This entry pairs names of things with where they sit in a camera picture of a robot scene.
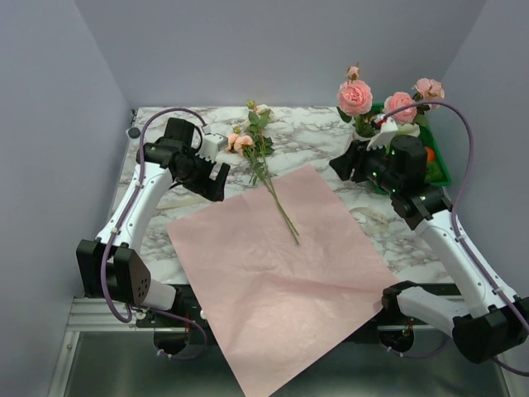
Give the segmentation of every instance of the wall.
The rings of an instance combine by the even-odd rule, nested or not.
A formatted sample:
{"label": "wall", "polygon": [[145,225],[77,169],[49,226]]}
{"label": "wall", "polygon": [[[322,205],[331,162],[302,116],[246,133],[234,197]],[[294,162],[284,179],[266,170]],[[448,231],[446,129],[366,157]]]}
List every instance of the wall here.
{"label": "wall", "polygon": [[440,78],[484,1],[76,0],[135,106],[333,105],[347,65],[383,101]]}
{"label": "wall", "polygon": [[108,214],[127,101],[71,0],[0,6],[0,394],[47,394],[75,247]]}
{"label": "wall", "polygon": [[[474,174],[461,222],[494,269],[524,297],[529,295],[527,15],[526,0],[487,2],[443,79],[446,101],[464,112],[475,134]],[[438,110],[432,116],[435,137],[454,179],[450,192],[455,195],[468,140],[449,111]],[[529,342],[525,345],[515,351],[512,363],[529,371]]]}

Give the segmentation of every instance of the green basket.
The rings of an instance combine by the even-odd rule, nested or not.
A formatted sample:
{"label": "green basket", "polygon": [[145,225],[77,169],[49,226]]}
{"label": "green basket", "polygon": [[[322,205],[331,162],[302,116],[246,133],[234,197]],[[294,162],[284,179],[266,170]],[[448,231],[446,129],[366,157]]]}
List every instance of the green basket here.
{"label": "green basket", "polygon": [[[376,112],[382,112],[382,108],[384,107],[383,103],[374,103],[373,109]],[[441,152],[439,151],[439,148],[437,147],[436,140],[434,139],[433,135],[431,134],[430,126],[426,125],[425,127],[419,126],[421,132],[419,134],[419,139],[421,140],[422,144],[424,146],[428,146],[431,149],[434,150],[436,153],[436,159],[435,162],[437,163],[437,166],[439,167],[439,170],[443,174],[443,177],[440,180],[437,180],[436,182],[432,182],[431,184],[433,186],[448,186],[452,179],[450,178],[450,174],[448,173],[448,170],[446,169],[445,162],[443,161],[443,157],[441,155]],[[388,194],[385,190],[382,190],[375,184],[371,183],[374,187],[374,191],[377,194]]]}

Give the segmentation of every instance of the pink paper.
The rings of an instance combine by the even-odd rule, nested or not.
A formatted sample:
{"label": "pink paper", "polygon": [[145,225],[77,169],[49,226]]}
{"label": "pink paper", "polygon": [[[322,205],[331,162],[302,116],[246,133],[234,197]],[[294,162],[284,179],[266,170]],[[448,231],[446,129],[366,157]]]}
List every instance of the pink paper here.
{"label": "pink paper", "polygon": [[398,282],[325,180],[274,180],[296,246],[264,187],[171,222],[169,237],[247,397],[267,397],[380,309]]}

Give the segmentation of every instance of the white marble surface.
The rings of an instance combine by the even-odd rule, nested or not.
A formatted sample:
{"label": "white marble surface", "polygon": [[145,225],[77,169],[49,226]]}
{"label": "white marble surface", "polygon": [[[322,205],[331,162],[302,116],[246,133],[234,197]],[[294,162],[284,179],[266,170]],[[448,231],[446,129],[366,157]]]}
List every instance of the white marble surface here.
{"label": "white marble surface", "polygon": [[[140,108],[136,125],[145,121],[162,108]],[[246,108],[193,108],[211,126],[212,132],[226,135],[234,125],[246,120]],[[407,228],[406,223],[393,211],[388,196],[375,194],[368,183],[342,182],[328,166],[330,159],[341,154],[350,136],[351,126],[342,122],[335,108],[273,108],[274,122],[265,135],[274,140],[275,153],[268,157],[270,171],[284,175],[305,164],[311,164],[336,192],[344,205],[353,208],[367,207],[382,214],[388,221],[388,229],[370,236],[374,247],[386,260],[389,269],[401,280],[420,283],[451,282],[445,268],[430,247]],[[162,136],[169,117],[198,121],[186,113],[170,113],[155,120],[146,134],[146,141]],[[114,208],[119,204],[131,181],[136,158],[135,147],[129,147],[117,189]],[[251,171],[247,161],[237,154],[222,152],[217,161],[231,165],[226,182],[226,197],[253,189]],[[168,191],[146,230],[141,247],[141,257],[153,277],[165,283],[186,283],[187,279],[171,245],[165,225],[182,216],[204,208],[208,203],[183,188]],[[377,221],[361,213],[351,211],[362,227],[372,227]]]}

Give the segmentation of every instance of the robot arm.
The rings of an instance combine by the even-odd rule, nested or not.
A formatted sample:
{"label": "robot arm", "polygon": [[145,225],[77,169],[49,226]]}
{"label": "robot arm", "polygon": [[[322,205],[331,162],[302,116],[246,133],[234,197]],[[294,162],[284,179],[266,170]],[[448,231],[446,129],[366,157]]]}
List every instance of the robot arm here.
{"label": "robot arm", "polygon": [[[344,155],[330,166],[342,180],[371,180],[390,193],[395,212],[424,239],[458,286],[465,304],[455,304],[404,282],[383,292],[382,303],[390,312],[418,318],[454,338],[470,361],[480,363],[523,343],[527,332],[498,296],[483,272],[461,246],[461,238],[473,249],[485,270],[517,309],[529,318],[529,299],[520,299],[491,268],[460,228],[456,236],[450,222],[452,205],[441,188],[424,182],[427,153],[413,136],[395,136],[389,118],[375,120],[380,133],[369,142],[353,141]],[[391,142],[386,155],[385,144]]]}
{"label": "robot arm", "polygon": [[[195,131],[200,144],[193,147]],[[128,131],[134,140],[138,131]],[[79,269],[88,297],[103,297],[100,277],[105,248],[111,241],[107,259],[107,286],[112,300],[136,307],[172,310],[177,304],[176,289],[157,280],[139,256],[141,241],[155,211],[156,205],[172,183],[202,195],[211,201],[224,199],[224,185],[229,165],[222,164],[215,179],[210,177],[217,153],[227,146],[227,139],[219,134],[204,133],[191,122],[170,118],[164,135],[154,143],[146,143],[144,151],[144,177],[140,178],[140,165],[136,165],[131,184],[108,224],[94,241],[82,240],[77,248]],[[130,204],[136,187],[141,189]],[[126,214],[119,231],[117,219]]]}

